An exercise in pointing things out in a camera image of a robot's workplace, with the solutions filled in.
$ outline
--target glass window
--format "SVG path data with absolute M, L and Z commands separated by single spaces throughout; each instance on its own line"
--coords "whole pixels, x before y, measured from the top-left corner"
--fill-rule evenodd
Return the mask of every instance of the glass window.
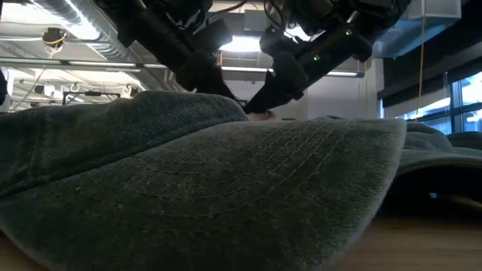
M 398 118 L 405 119 L 405 120 L 414 120 L 419 117 L 427 116 L 427 115 L 442 112 L 442 111 L 448 111 L 448 110 L 450 110 L 450 97 L 434 102 L 431 105 L 427 105 L 426 107 L 419 109 L 418 114 L 416 110 L 414 110 L 412 112 L 403 114 Z
M 428 126 L 434 129 L 441 131 L 445 135 L 449 135 L 452 133 L 452 123 L 450 122 L 450 117 L 442 117 L 435 120 L 428 120 L 428 121 L 424 121 L 423 123 L 427 124 Z
M 482 72 L 462 80 L 462 104 L 482 102 Z
M 482 132 L 482 110 L 463 114 L 465 132 Z

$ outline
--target terry cloth fabric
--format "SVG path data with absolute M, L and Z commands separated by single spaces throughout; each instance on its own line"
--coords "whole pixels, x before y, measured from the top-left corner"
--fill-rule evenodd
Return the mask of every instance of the terry cloth fabric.
M 411 151 L 468 161 L 417 129 L 248 122 L 229 99 L 165 92 L 8 114 L 0 229 L 51 271 L 324 269 L 423 168 Z

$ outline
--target black robotic arm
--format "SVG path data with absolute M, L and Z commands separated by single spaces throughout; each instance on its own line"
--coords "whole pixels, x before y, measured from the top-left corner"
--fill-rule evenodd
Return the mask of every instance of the black robotic arm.
M 265 0 L 265 11 L 273 25 L 266 29 L 260 43 L 273 58 L 274 72 L 267 73 L 265 85 L 245 105 L 246 113 L 264 112 L 301 98 L 306 88 L 352 56 L 366 61 L 373 42 L 398 21 L 410 2 Z M 206 21 L 212 0 L 95 3 L 117 24 L 124 46 L 137 40 L 175 72 L 176 80 L 186 90 L 236 99 L 213 56 L 220 46 L 232 41 L 224 21 L 206 23 L 197 31 Z M 317 38 L 306 42 L 286 37 L 289 26 L 300 26 Z

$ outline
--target ceiling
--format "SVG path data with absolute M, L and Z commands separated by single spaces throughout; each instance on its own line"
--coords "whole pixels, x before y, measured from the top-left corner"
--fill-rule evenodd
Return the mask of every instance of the ceiling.
M 66 26 L 62 24 L 56 17 L 44 12 L 34 5 L 16 4 L 14 1 L 4 3 L 2 12 L 2 21 L 0 22 L 0 57 L 10 58 L 28 58 L 28 59 L 47 59 L 50 56 L 52 48 L 47 47 L 41 40 L 41 35 L 49 27 L 57 27 L 64 29 Z M 85 1 L 86 5 L 93 5 L 91 0 Z M 217 11 L 232 2 L 216 2 L 211 11 Z M 262 9 L 262 4 L 248 4 L 239 10 L 228 14 L 226 21 L 231 25 L 231 29 L 243 27 L 244 23 L 237 20 L 236 14 L 242 15 L 246 11 L 256 11 Z M 109 38 L 116 36 L 114 29 L 109 29 Z M 79 40 L 72 33 L 68 34 L 65 44 L 58 53 L 55 53 L 53 59 L 80 60 L 105 62 L 107 59 L 96 50 L 96 42 L 85 42 Z M 136 56 L 136 62 L 157 62 L 156 58 L 147 51 L 142 45 L 134 43 L 129 52 Z M 229 67 L 248 67 L 248 68 L 270 68 L 272 59 L 259 52 L 228 52 L 222 51 L 218 55 L 218 61 L 223 66 Z M 39 101 L 40 105 L 61 105 L 61 92 L 70 90 L 72 86 L 79 86 L 79 91 L 95 90 L 102 93 L 116 93 L 122 97 L 129 98 L 129 90 L 132 87 L 140 89 L 152 90 L 170 90 L 183 91 L 183 89 L 175 82 L 172 72 L 166 69 L 151 69 L 147 71 L 149 82 L 144 80 L 145 76 L 141 73 L 132 71 L 111 71 L 105 67 L 90 67 L 89 69 L 70 69 L 68 66 L 48 67 L 45 70 L 38 65 L 7 65 L 9 75 L 14 78 L 14 89 L 12 99 L 14 101 L 12 108 L 23 110 L 30 108 L 32 103 Z M 358 62 L 351 59 L 342 64 L 339 70 L 343 71 L 364 71 L 365 67 L 359 65 Z M 224 78 L 227 81 L 264 81 L 264 73 L 262 72 L 240 72 L 226 71 Z M 50 89 L 53 87 L 56 92 L 50 92 L 49 95 L 36 94 L 33 91 L 34 84 L 44 84 Z M 76 102 L 109 102 L 112 96 L 95 96 L 86 97 L 84 95 L 75 95 L 77 100 L 72 96 L 71 103 Z

